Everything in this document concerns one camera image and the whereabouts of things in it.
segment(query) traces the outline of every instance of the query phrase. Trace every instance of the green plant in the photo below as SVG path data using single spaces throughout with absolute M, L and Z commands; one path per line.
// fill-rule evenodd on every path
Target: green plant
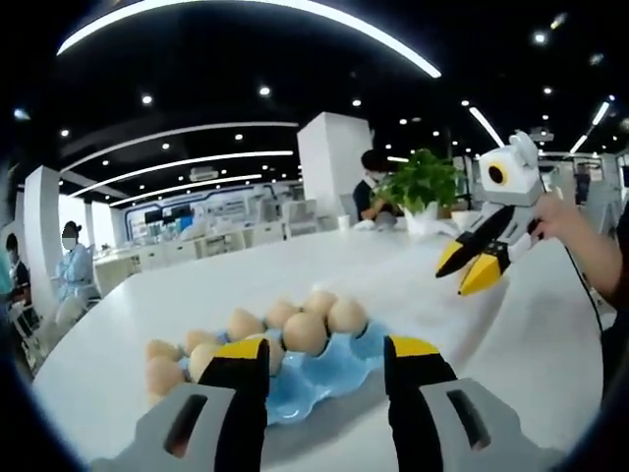
M 457 176 L 458 171 L 449 161 L 439 159 L 428 149 L 420 149 L 374 193 L 377 198 L 415 213 L 431 202 L 440 206 L 456 203 Z

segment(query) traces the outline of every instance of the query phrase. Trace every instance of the dark hair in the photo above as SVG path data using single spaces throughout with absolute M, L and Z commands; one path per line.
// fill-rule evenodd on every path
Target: dark hair
M 383 172 L 386 167 L 386 158 L 381 152 L 370 149 L 361 157 L 361 163 L 366 170 L 371 172 Z
M 81 232 L 81 230 L 83 229 L 83 227 L 82 227 L 82 226 L 80 226 L 80 225 L 78 225 L 78 224 L 77 224 L 77 223 L 75 223 L 74 221 L 68 221 L 68 222 L 66 223 L 66 225 L 63 227 L 63 229 L 64 229 L 64 231 L 65 231 L 66 229 L 72 229 L 72 230 L 75 232 L 75 234 L 76 234 L 77 236 L 79 236 L 79 233 Z
M 7 236 L 7 251 L 18 251 L 18 238 L 13 233 Z

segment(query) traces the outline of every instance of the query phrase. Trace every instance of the cable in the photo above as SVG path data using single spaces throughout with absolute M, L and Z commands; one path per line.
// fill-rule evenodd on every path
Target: cable
M 543 192 L 547 193 L 546 185 L 543 182 L 542 174 L 540 174 L 540 182 L 542 182 Z M 586 294 L 588 295 L 588 299 L 590 300 L 590 303 L 592 304 L 592 309 L 594 310 L 594 313 L 597 316 L 597 323 L 599 324 L 600 334 L 602 334 L 602 322 L 600 321 L 600 312 L 599 312 L 599 307 L 597 306 L 597 302 L 595 301 L 594 297 L 592 296 L 592 293 L 590 292 L 590 289 L 588 288 L 588 285 L 586 284 L 586 281 L 584 280 L 583 275 L 581 274 L 581 271 L 579 270 L 579 267 L 577 266 L 577 263 L 575 262 L 574 257 L 572 256 L 572 253 L 565 246 L 563 247 L 563 249 L 566 250 L 566 253 L 568 254 L 568 258 L 570 258 L 570 263 L 574 267 L 574 271 L 576 272 L 577 277 L 579 277 L 579 281 L 581 282 L 581 286 L 583 287 L 583 289 L 585 290 Z

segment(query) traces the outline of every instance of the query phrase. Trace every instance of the ceiling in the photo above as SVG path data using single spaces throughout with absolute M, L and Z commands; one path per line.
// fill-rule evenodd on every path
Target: ceiling
M 590 132 L 601 103 L 613 95 L 604 120 L 579 150 L 602 152 L 605 146 L 616 151 L 626 144 L 619 127 L 629 116 L 618 41 L 622 15 L 608 7 L 563 11 L 549 3 L 516 9 L 510 4 L 452 8 L 396 0 L 319 2 L 408 45 L 441 72 L 432 79 L 354 29 L 306 12 L 242 1 L 144 12 L 55 57 L 73 30 L 110 12 L 115 2 L 87 7 L 79 1 L 57 3 L 64 2 L 42 7 L 55 22 L 23 34 L 7 64 L 16 73 L 0 109 L 3 146 L 21 146 L 23 177 L 38 162 L 64 169 L 98 152 L 72 170 L 98 182 L 184 159 L 291 150 L 289 156 L 211 164 L 225 171 L 221 177 L 261 173 L 265 182 L 296 180 L 296 134 L 321 111 L 366 118 L 374 129 L 374 145 L 391 145 L 389 155 L 408 155 L 413 148 L 431 148 L 444 156 L 491 149 L 495 143 L 462 100 L 478 107 L 503 140 L 516 129 L 544 127 L 553 140 L 543 148 L 567 151 Z M 121 1 L 114 8 L 127 3 L 133 2 Z M 24 15 L 31 23 L 36 20 L 27 10 Z M 552 29 L 557 19 L 563 21 Z M 544 44 L 535 41 L 540 32 Z M 270 95 L 261 96 L 261 87 L 269 87 Z M 552 93 L 545 94 L 544 88 Z M 152 97 L 149 106 L 143 95 Z M 353 106 L 356 99 L 358 107 Z M 28 113 L 28 121 L 16 122 L 17 107 Z M 401 119 L 408 123 L 401 125 Z M 253 122 L 295 126 L 245 126 Z M 234 125 L 103 153 L 169 130 L 225 123 Z M 68 130 L 67 137 L 60 135 L 62 130 Z M 243 138 L 236 140 L 236 135 Z M 268 168 L 262 171 L 263 165 Z M 189 182 L 191 167 L 160 169 L 110 187 L 135 197 Z M 64 182 L 61 189 L 72 194 L 81 187 Z M 98 192 L 84 197 L 104 201 Z

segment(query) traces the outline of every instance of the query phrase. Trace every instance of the egg carton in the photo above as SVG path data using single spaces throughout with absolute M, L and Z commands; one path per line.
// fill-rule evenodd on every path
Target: egg carton
M 281 330 L 266 335 L 281 342 Z M 287 425 L 305 419 L 325 398 L 347 395 L 359 389 L 368 375 L 384 364 L 384 325 L 369 322 L 360 336 L 332 333 L 321 354 L 286 351 L 277 374 L 270 378 L 266 399 L 267 425 Z M 225 332 L 219 333 L 228 342 Z M 189 358 L 179 365 L 188 378 Z

